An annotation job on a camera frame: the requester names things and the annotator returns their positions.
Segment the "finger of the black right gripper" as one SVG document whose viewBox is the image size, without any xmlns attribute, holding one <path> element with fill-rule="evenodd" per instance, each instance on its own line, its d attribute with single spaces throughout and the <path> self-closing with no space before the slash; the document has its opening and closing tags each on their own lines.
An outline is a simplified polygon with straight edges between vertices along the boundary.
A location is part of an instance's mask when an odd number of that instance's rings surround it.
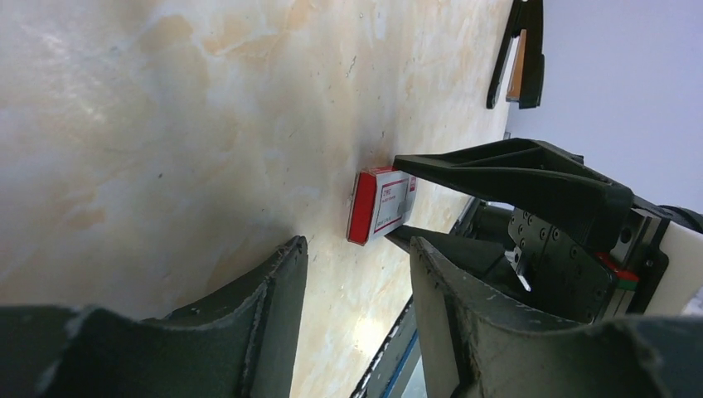
<svg viewBox="0 0 703 398">
<path fill-rule="evenodd" d="M 410 252 L 413 237 L 424 238 L 458 268 L 484 282 L 494 286 L 521 286 L 499 243 L 413 226 L 401 226 L 385 237 L 406 253 Z"/>
<path fill-rule="evenodd" d="M 557 227 L 585 248 L 617 243 L 633 191 L 550 143 L 525 138 L 443 154 L 397 155 L 394 168 L 485 201 L 510 204 Z"/>
</svg>

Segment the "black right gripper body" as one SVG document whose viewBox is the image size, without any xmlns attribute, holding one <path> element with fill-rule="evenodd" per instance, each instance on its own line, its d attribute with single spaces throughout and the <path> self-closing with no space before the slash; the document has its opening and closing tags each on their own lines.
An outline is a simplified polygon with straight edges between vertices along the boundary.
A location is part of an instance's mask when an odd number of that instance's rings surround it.
<svg viewBox="0 0 703 398">
<path fill-rule="evenodd" d="M 533 308 L 580 323 L 643 313 L 671 268 L 671 256 L 662 249 L 665 233 L 676 225 L 702 230 L 700 213 L 658 206 L 634 194 L 616 245 L 597 252 L 536 215 L 512 207 L 511 214 L 497 218 L 496 232 L 489 230 L 483 214 L 475 216 L 474 238 L 502 242 L 521 282 L 496 287 Z"/>
</svg>

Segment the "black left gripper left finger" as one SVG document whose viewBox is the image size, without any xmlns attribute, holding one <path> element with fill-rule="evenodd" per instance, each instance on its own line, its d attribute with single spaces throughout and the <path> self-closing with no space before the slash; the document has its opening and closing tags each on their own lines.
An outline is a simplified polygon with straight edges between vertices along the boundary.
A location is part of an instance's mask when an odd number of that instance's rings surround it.
<svg viewBox="0 0 703 398">
<path fill-rule="evenodd" d="M 4 306 L 4 397 L 286 397 L 308 270 L 295 236 L 164 318 L 95 306 Z"/>
</svg>

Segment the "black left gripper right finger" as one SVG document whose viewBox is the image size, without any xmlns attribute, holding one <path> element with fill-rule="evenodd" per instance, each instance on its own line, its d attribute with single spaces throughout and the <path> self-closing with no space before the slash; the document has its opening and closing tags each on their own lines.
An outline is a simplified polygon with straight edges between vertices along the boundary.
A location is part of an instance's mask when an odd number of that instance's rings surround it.
<svg viewBox="0 0 703 398">
<path fill-rule="evenodd" d="M 699 397 L 702 321 L 624 317 L 583 325 L 531 308 L 410 242 L 431 397 Z"/>
</svg>

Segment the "black stapler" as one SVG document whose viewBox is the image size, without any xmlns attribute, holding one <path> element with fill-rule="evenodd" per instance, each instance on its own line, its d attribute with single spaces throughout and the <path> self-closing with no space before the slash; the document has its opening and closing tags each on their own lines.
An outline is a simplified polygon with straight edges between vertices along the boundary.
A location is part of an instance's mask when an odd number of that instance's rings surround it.
<svg viewBox="0 0 703 398">
<path fill-rule="evenodd" d="M 493 109 L 497 104 L 511 42 L 514 40 L 518 43 L 506 101 L 518 104 L 519 109 L 533 109 L 541 104 L 545 75 L 543 35 L 544 2 L 514 0 L 488 86 L 488 109 Z"/>
</svg>

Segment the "red white staple box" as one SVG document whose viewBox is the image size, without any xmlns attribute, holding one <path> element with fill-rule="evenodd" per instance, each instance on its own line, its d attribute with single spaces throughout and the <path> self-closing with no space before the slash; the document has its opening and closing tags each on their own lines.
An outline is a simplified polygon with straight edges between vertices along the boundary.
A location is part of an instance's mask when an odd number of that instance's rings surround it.
<svg viewBox="0 0 703 398">
<path fill-rule="evenodd" d="M 363 246 L 405 224 L 417 191 L 417 177 L 392 166 L 361 170 L 355 180 L 347 241 Z"/>
</svg>

